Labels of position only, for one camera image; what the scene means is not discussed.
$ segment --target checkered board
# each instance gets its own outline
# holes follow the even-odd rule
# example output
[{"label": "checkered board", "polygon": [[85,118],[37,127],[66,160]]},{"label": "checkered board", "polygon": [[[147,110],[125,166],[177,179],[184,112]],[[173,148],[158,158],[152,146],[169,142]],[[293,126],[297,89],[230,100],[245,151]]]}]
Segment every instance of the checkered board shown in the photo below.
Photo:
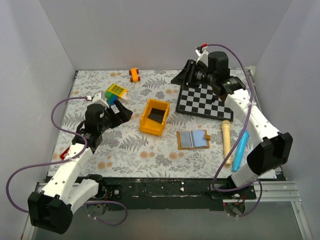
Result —
[{"label": "checkered board", "polygon": [[181,86],[176,112],[210,119],[234,120],[234,113],[214,94],[211,86]]}]

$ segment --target blue tube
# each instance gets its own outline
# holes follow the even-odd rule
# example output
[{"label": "blue tube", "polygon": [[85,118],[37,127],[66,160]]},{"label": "blue tube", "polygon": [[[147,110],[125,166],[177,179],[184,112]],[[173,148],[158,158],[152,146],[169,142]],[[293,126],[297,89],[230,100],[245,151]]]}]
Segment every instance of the blue tube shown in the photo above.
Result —
[{"label": "blue tube", "polygon": [[235,158],[233,161],[232,171],[236,172],[239,170],[242,158],[244,156],[245,147],[247,145],[248,139],[250,135],[248,131],[246,130],[238,144],[238,148],[236,149]]}]

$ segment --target yellow plastic container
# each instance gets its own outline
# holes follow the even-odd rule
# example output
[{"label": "yellow plastic container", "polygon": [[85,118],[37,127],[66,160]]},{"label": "yellow plastic container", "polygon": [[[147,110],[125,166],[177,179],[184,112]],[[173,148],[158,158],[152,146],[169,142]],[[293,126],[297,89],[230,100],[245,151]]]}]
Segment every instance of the yellow plastic container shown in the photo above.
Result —
[{"label": "yellow plastic container", "polygon": [[[151,109],[159,109],[159,110],[165,111],[162,123],[159,123],[157,121],[154,121],[148,118],[151,112]],[[144,109],[143,115],[140,120],[140,131],[147,134],[161,136],[165,128],[166,118],[169,115],[169,112],[170,112],[169,102],[158,101],[150,98],[148,103],[146,104],[146,107]]]}]

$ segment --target tan cylinder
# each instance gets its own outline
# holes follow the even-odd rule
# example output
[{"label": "tan cylinder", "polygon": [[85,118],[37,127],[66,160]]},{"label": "tan cylinder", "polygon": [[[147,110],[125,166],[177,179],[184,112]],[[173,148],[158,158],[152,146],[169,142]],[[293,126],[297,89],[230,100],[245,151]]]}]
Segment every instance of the tan cylinder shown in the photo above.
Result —
[{"label": "tan cylinder", "polygon": [[[230,122],[228,120],[224,120],[221,124],[222,133],[223,133],[223,149],[224,149],[224,158],[228,155],[231,149],[231,142],[230,142]],[[225,165],[231,165],[231,156],[226,161]]]}]

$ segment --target printed leaf pattern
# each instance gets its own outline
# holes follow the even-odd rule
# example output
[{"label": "printed leaf pattern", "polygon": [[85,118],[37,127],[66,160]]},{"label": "printed leaf pattern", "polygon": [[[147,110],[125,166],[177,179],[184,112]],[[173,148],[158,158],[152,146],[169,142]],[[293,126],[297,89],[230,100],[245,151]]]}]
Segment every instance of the printed leaf pattern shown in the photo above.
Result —
[{"label": "printed leaf pattern", "polygon": [[[108,129],[94,155],[86,163],[80,176],[100,174],[105,177],[131,178],[211,178],[224,158],[221,121],[176,112],[180,86],[170,84],[179,70],[141,70],[141,81],[130,82],[128,70],[122,71],[79,71],[71,97],[94,95],[104,92],[112,84],[128,90],[128,101],[123,105],[133,112],[129,122]],[[239,77],[248,88],[244,73],[232,69],[231,74]],[[170,113],[162,136],[140,131],[140,119],[149,99],[170,103]],[[84,120],[88,102],[74,100],[67,104],[62,119],[64,129],[75,131]],[[243,125],[234,119],[230,131],[233,144]],[[178,150],[177,131],[206,129],[211,136],[210,148]],[[60,131],[52,161],[70,146],[73,135]],[[244,158],[253,150],[251,140],[244,150]],[[59,165],[51,165],[48,175],[53,176]],[[219,178],[227,178],[231,168],[223,168]],[[275,172],[268,172],[264,178],[275,178]]]}]

